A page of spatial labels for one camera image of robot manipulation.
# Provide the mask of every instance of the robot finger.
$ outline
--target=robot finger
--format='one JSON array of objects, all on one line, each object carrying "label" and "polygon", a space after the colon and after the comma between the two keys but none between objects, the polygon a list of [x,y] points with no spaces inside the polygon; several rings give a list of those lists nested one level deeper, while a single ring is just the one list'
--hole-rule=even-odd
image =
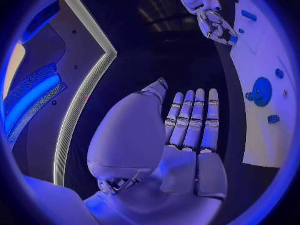
[{"label": "robot finger", "polygon": [[200,140],[203,114],[205,105],[205,91],[198,89],[196,92],[194,108],[191,115],[191,120],[187,129],[187,133],[183,143],[183,150],[197,151]]},{"label": "robot finger", "polygon": [[182,147],[185,136],[187,134],[192,108],[195,99],[195,92],[190,90],[186,93],[184,103],[179,114],[179,118],[176,122],[173,134],[170,139],[170,144],[177,147]]},{"label": "robot finger", "polygon": [[211,89],[209,91],[208,114],[201,145],[202,150],[217,151],[219,125],[219,95],[216,89]]},{"label": "robot finger", "polygon": [[172,107],[167,116],[167,119],[164,122],[165,125],[165,143],[169,143],[171,135],[174,131],[174,127],[176,125],[176,121],[178,119],[179,113],[181,111],[181,107],[184,103],[184,95],[181,92],[176,93],[175,98],[173,100]]}]

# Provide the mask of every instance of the blue led strip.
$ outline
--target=blue led strip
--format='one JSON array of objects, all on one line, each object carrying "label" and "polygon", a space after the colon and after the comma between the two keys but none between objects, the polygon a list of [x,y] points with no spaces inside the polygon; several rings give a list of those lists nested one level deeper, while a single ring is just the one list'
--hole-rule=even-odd
[{"label": "blue led strip", "polygon": [[14,124],[34,101],[36,101],[49,90],[53,89],[60,82],[60,76],[58,74],[55,74],[41,82],[27,94],[25,94],[7,115],[4,124],[5,134],[8,135],[10,133]]},{"label": "blue led strip", "polygon": [[45,106],[47,105],[53,98],[58,96],[64,90],[66,90],[68,86],[61,82],[56,87],[47,92],[44,96],[42,96],[38,101],[33,103],[27,111],[22,115],[22,117],[16,122],[13,129],[11,130],[8,141],[13,146],[20,136],[23,129],[30,122],[30,120]]},{"label": "blue led strip", "polygon": [[57,72],[57,66],[55,63],[51,63],[42,67],[38,71],[30,74],[24,78],[14,90],[8,93],[7,98],[4,100],[5,115],[7,115],[11,109],[19,102],[19,100],[31,89],[36,87],[39,83],[49,78]]}]

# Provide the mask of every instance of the blue light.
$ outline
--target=blue light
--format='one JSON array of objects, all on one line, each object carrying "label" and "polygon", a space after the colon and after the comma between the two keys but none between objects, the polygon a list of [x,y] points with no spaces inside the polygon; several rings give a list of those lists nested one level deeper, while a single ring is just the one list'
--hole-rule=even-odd
[{"label": "blue light", "polygon": [[18,119],[26,111],[26,109],[40,96],[57,86],[60,81],[60,76],[55,74],[45,81],[41,82],[31,91],[29,91],[25,96],[23,96],[7,115],[7,118],[5,120],[5,133],[8,135],[14,124],[18,121]]}]

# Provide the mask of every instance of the glowing blue tube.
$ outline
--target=glowing blue tube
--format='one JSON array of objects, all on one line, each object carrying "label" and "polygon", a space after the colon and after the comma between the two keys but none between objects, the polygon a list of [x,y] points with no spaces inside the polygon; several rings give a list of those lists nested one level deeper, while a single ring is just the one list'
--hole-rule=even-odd
[{"label": "glowing blue tube", "polygon": [[60,76],[55,74],[47,78],[45,81],[41,82],[26,95],[24,95],[11,109],[10,113],[5,119],[5,133],[8,135],[14,124],[18,121],[18,119],[26,111],[26,109],[40,96],[57,86],[60,81]]}]

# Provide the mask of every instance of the white panel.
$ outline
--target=white panel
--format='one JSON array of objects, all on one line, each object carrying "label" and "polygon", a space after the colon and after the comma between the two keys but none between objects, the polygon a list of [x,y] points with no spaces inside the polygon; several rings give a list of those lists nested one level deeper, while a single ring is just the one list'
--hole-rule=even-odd
[{"label": "white panel", "polygon": [[[257,22],[242,16],[242,10],[257,16]],[[243,162],[246,164],[280,168],[284,162],[296,125],[295,79],[291,62],[280,34],[250,0],[236,4],[234,29],[244,30],[231,50],[244,94],[247,133]],[[276,69],[284,78],[276,76]],[[258,107],[245,98],[252,92],[255,81],[267,78],[272,85],[272,98],[265,107]],[[268,116],[278,115],[280,122],[268,124]]]}]

